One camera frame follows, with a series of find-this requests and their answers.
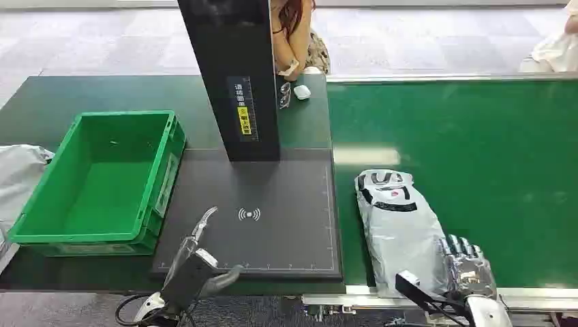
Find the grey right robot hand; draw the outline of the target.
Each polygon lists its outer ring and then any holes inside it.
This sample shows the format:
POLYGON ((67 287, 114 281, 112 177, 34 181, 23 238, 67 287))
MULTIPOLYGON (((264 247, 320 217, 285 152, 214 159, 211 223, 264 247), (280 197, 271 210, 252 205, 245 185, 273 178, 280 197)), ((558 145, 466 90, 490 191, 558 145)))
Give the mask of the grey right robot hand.
POLYGON ((483 251, 467 238, 449 234, 440 239, 447 275, 446 295, 453 300, 469 296, 498 297, 491 264, 483 251))

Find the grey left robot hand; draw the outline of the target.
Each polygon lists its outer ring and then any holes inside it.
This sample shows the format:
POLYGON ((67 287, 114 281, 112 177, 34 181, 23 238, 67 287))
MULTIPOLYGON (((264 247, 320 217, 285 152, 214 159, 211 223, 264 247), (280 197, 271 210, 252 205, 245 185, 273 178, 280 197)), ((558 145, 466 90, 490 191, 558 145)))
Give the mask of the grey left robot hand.
POLYGON ((200 246, 208 220, 215 212, 216 206, 208 209, 192 233, 181 242, 160 291, 166 303, 188 306, 195 299, 218 293, 239 278, 242 270, 240 265, 217 275, 217 259, 200 246))

